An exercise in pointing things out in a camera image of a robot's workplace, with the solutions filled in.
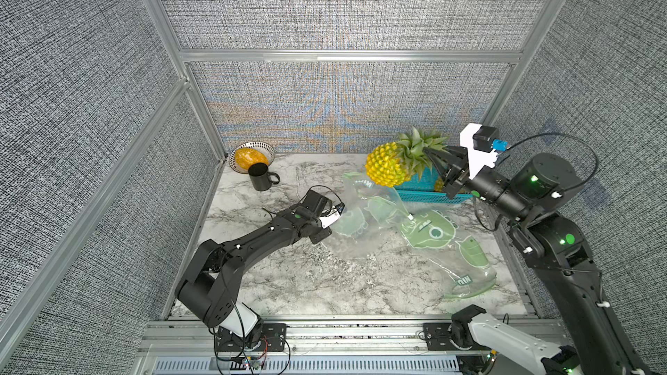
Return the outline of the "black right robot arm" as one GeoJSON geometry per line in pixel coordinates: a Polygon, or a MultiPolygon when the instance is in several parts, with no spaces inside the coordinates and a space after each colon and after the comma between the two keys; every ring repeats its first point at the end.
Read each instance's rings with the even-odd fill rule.
{"type": "Polygon", "coordinates": [[[573,340],[538,340],[470,306],[453,316],[455,347],[488,347],[532,374],[651,373],[604,294],[602,273],[580,227],[558,211],[583,185],[568,161],[537,154],[507,179],[491,163],[474,173],[465,148],[425,153],[449,196],[464,189],[507,219],[512,245],[552,296],[573,340]]]}

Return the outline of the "yellow pineapple with green crown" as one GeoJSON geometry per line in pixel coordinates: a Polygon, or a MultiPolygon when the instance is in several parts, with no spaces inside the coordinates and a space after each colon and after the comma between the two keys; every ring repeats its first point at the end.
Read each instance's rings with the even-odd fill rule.
{"type": "Polygon", "coordinates": [[[441,178],[438,178],[434,183],[434,191],[438,193],[443,193],[444,187],[445,187],[444,181],[441,178]]]}

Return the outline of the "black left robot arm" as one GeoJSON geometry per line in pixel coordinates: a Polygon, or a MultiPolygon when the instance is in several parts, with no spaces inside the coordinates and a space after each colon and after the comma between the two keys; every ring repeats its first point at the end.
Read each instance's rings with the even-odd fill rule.
{"type": "Polygon", "coordinates": [[[345,203],[310,189],[270,222],[232,241],[206,240],[196,249],[175,288],[175,298],[210,329],[222,328],[250,343],[263,321],[238,301],[243,275],[272,253],[308,238],[315,245],[332,234],[345,203]]]}

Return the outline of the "clear green zip-top bag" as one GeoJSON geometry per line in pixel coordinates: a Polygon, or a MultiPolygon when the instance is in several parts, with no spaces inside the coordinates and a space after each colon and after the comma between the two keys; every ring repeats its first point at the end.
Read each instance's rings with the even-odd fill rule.
{"type": "Polygon", "coordinates": [[[410,214],[399,225],[407,244],[434,264],[444,279],[443,296],[469,299],[491,290],[497,273],[471,232],[441,209],[410,214]]]}

